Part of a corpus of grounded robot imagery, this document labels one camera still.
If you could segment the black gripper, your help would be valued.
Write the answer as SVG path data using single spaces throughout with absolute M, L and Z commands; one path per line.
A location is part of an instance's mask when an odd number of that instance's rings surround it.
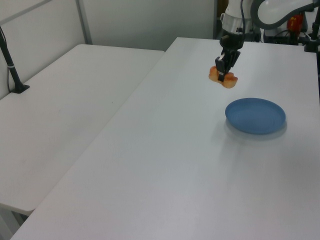
M 215 66 L 218 71 L 218 80 L 223 82 L 225 74 L 230 72 L 241 54 L 238 50 L 244 45 L 244 35 L 242 33 L 223 31 L 219 43 L 222 47 L 222 53 L 226 54 L 215 59 Z

